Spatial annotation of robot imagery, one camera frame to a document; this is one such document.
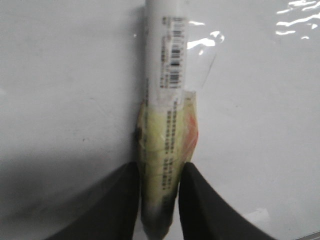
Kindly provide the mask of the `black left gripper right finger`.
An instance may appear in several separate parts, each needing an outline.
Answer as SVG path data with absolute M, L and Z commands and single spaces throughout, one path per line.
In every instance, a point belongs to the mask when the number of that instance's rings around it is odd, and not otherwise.
M 178 208 L 185 240 L 274 239 L 234 210 L 191 162 L 182 170 Z

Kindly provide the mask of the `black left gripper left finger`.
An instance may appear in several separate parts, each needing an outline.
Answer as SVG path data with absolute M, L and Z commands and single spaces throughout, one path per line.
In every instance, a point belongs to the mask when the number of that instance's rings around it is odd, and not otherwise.
M 116 182 L 86 213 L 48 240 L 131 240 L 139 201 L 140 174 L 136 162 L 123 165 Z

